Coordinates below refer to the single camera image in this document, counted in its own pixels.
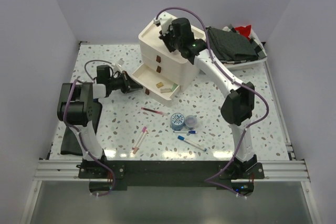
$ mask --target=white storage box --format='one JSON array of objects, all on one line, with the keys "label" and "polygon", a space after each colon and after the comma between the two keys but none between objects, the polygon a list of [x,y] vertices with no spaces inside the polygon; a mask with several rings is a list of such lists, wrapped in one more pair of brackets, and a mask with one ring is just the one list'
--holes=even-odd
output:
[{"label": "white storage box", "polygon": [[[177,50],[169,52],[164,42],[159,39],[160,30],[161,27],[150,22],[139,34],[143,64],[133,73],[132,78],[143,85],[147,93],[149,91],[150,97],[161,104],[170,106],[174,95],[180,89],[185,90],[200,70],[183,58]],[[192,31],[196,39],[205,40],[205,34],[202,30],[192,26]],[[159,82],[169,83],[164,88],[172,87],[175,83],[178,88],[171,93],[160,93],[160,89],[156,87]]]}]

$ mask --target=terrazzo surface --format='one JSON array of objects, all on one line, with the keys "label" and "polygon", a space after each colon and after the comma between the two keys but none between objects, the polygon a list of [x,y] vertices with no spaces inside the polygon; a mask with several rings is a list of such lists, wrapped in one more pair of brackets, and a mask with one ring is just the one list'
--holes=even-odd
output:
[{"label": "terrazzo surface", "polygon": [[[81,45],[71,81],[79,78],[89,81],[84,64],[92,59],[117,62],[124,61],[123,68],[129,73],[141,64],[139,45]],[[88,66],[91,75],[96,76],[93,62]],[[275,103],[262,63],[246,70],[233,71],[244,82],[251,81],[268,101],[270,113],[262,122],[251,127],[252,143],[260,161],[289,160],[285,146],[285,135],[281,129]],[[218,88],[203,73],[192,84],[179,92],[173,105],[168,108],[145,95],[143,90],[130,94],[113,91],[108,98],[99,99],[103,105],[98,126],[97,139],[108,159],[115,160],[229,160],[234,151],[231,129],[220,115],[224,98]],[[189,140],[207,148],[206,152],[177,139],[178,134],[170,128],[170,117],[141,110],[141,107],[163,111],[180,112],[184,116],[196,115],[197,134],[184,135]],[[265,105],[256,97],[252,120],[265,113]],[[131,147],[142,128],[148,128],[148,135],[139,151],[133,154]],[[81,160],[80,156],[60,155],[65,125],[59,122],[49,159]]]}]

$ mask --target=black cloth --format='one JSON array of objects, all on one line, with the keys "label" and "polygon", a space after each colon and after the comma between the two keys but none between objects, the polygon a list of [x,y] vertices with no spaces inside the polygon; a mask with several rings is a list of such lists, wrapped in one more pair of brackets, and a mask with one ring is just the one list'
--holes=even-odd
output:
[{"label": "black cloth", "polygon": [[249,40],[238,33],[231,33],[208,27],[210,47],[216,57],[223,63],[246,62],[258,59]]}]

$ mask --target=red object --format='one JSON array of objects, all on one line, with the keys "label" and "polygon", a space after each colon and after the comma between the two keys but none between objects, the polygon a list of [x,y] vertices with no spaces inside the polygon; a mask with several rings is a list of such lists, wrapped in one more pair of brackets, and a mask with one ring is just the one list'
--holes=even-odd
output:
[{"label": "red object", "polygon": [[249,36],[251,33],[251,25],[248,25],[246,27],[244,26],[235,27],[235,30],[238,31],[239,34],[243,35],[244,37],[248,38],[248,40],[250,40]]}]

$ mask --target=marker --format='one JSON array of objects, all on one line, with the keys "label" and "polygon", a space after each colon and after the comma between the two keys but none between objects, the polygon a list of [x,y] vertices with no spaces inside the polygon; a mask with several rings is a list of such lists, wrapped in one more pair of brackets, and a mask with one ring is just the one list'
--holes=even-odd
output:
[{"label": "marker", "polygon": [[196,134],[196,131],[173,131],[174,133],[186,133],[186,134]]},{"label": "marker", "polygon": [[143,136],[143,133],[145,132],[145,130],[147,129],[147,127],[145,126],[142,131],[140,132],[140,135],[138,136],[137,140],[134,142],[132,150],[134,150],[136,148],[136,146],[138,145],[138,143],[140,142],[140,139]]},{"label": "marker", "polygon": [[138,145],[134,148],[134,151],[133,151],[133,154],[135,154],[139,148],[140,148],[140,145],[142,144],[143,140],[145,139],[146,135],[148,134],[148,131],[146,130],[145,133],[143,133],[143,136],[142,138],[140,139]]},{"label": "marker", "polygon": [[147,108],[144,108],[144,107],[141,107],[141,109],[142,109],[142,110],[147,110],[147,111],[150,111],[150,112],[159,114],[159,115],[168,115],[167,113],[164,113],[164,112],[161,112],[161,111],[157,111],[157,110],[147,109]]},{"label": "marker", "polygon": [[186,143],[192,145],[193,147],[196,147],[197,149],[200,149],[200,150],[203,151],[203,152],[206,152],[206,148],[204,148],[204,147],[202,147],[202,146],[200,146],[200,145],[198,145],[198,144],[196,144],[196,143],[190,141],[189,139],[184,138],[183,136],[178,136],[177,138],[178,138],[179,140],[181,140],[181,141],[184,141],[184,142],[186,142]]}]

